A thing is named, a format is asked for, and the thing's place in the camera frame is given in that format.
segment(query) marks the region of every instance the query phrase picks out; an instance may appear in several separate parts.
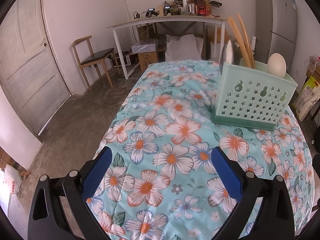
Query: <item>refrigerator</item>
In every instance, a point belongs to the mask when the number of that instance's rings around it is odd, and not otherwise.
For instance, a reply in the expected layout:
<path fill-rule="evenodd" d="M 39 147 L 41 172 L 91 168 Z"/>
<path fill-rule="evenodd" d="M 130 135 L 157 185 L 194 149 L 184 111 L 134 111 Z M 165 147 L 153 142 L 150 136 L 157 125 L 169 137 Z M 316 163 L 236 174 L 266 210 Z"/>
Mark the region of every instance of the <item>refrigerator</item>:
<path fill-rule="evenodd" d="M 280 53 L 289 71 L 297 36 L 295 0 L 256 0 L 256 46 L 254 59 L 267 63 L 273 53 Z"/>

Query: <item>soda bottle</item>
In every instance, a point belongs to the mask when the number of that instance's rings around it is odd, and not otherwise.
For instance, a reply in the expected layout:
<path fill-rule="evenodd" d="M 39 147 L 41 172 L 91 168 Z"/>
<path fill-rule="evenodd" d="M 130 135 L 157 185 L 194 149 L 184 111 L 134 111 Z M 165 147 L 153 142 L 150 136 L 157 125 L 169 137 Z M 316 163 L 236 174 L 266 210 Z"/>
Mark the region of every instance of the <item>soda bottle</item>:
<path fill-rule="evenodd" d="M 205 16 L 206 14 L 206 6 L 204 0 L 199 0 L 198 3 L 198 15 L 199 16 Z"/>

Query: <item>turquoise floral fabric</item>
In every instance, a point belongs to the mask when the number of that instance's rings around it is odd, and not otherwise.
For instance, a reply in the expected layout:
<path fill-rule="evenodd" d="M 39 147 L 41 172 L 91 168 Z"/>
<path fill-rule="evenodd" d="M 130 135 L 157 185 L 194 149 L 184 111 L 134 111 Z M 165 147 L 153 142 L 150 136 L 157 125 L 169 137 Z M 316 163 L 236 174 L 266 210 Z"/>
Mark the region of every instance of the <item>turquoise floral fabric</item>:
<path fill-rule="evenodd" d="M 97 150 L 110 147 L 113 161 L 87 200 L 111 239 L 211 239 L 236 205 L 211 163 L 216 146 L 244 171 L 283 176 L 296 234 L 307 223 L 312 159 L 291 110 L 274 131 L 215 125 L 210 116 L 219 78 L 215 62 L 165 62 L 151 65 L 133 87 Z"/>

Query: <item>blue gripper pad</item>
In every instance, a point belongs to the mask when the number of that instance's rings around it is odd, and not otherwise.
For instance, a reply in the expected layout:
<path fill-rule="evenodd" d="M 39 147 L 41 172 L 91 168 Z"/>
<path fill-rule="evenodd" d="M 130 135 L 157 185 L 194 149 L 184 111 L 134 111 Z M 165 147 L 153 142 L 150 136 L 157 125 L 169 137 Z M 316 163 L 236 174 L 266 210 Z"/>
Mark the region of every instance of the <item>blue gripper pad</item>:
<path fill-rule="evenodd" d="M 229 165 L 228 162 L 230 162 L 230 160 L 220 147 L 212 149 L 211 161 L 230 197 L 239 202 L 242 198 L 242 183 L 236 172 Z"/>
<path fill-rule="evenodd" d="M 112 161 L 111 149 L 109 147 L 104 147 L 97 158 L 99 159 L 82 182 L 83 191 L 81 196 L 83 201 L 93 197 L 103 179 L 103 176 L 106 174 Z"/>

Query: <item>wooden chair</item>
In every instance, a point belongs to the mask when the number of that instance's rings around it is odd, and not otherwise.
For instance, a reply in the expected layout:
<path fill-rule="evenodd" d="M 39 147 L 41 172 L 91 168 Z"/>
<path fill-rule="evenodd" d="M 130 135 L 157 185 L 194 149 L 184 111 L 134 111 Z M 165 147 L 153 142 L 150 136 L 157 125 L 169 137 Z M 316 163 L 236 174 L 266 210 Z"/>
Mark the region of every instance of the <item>wooden chair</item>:
<path fill-rule="evenodd" d="M 110 86 L 113 88 L 113 84 L 112 84 L 112 81 L 110 79 L 107 67 L 106 67 L 106 65 L 104 63 L 104 60 L 105 60 L 105 58 L 109 57 L 112 54 L 113 58 L 114 58 L 114 60 L 116 62 L 116 66 L 117 66 L 119 75 L 121 75 L 119 64 L 118 64 L 118 61 L 116 60 L 115 49 L 114 48 L 110 48 L 110 49 L 105 49 L 105 50 L 93 53 L 93 50 L 92 50 L 92 47 L 91 47 L 91 43 L 90 43 L 90 40 L 89 40 L 90 38 L 92 38 L 92 36 L 87 36 L 87 37 L 75 40 L 72 43 L 72 47 L 73 47 L 73 50 L 74 50 L 74 52 L 76 54 L 76 59 L 77 59 L 79 68 L 81 70 L 81 73 L 82 73 L 82 75 L 84 77 L 84 80 L 87 83 L 89 90 L 92 91 L 91 86 L 90 86 L 90 84 L 89 84 L 89 82 L 87 80 L 87 77 L 85 76 L 83 68 L 84 67 L 88 67 L 88 66 L 91 67 L 91 65 L 93 65 L 95 67 L 96 71 L 97 71 L 97 74 L 98 74 L 99 78 L 100 78 L 101 77 L 101 73 L 100 73 L 100 70 L 98 68 L 98 63 L 101 63 L 102 66 L 103 66 L 103 69 L 104 69 L 104 71 L 106 73 L 106 76 L 108 78 L 108 81 L 110 83 Z M 86 58 L 84 61 L 80 62 L 79 56 L 78 56 L 78 53 L 77 53 L 77 50 L 76 50 L 76 45 L 78 45 L 79 43 L 81 43 L 83 41 L 87 41 L 88 48 L 89 48 L 91 56 Z"/>

